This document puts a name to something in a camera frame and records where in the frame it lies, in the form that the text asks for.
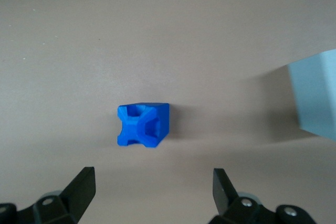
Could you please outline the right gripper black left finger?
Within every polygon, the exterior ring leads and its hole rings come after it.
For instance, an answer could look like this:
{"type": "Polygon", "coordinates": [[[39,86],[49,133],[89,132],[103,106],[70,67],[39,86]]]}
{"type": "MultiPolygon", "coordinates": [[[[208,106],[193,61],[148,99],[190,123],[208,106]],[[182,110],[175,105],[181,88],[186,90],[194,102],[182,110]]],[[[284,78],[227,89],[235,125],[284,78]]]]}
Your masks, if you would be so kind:
{"type": "Polygon", "coordinates": [[[25,209],[1,203],[1,223],[78,223],[95,194],[95,168],[84,167],[64,190],[46,193],[25,209]]]}

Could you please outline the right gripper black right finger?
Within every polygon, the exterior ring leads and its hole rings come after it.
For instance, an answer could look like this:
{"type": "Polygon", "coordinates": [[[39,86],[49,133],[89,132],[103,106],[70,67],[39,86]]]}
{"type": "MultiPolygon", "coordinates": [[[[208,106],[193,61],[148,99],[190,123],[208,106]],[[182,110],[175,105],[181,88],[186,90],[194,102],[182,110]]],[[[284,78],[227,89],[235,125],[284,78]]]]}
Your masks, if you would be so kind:
{"type": "Polygon", "coordinates": [[[210,223],[315,223],[300,207],[279,205],[271,211],[255,199],[239,195],[222,168],[213,170],[213,198],[218,215],[210,223]]]}

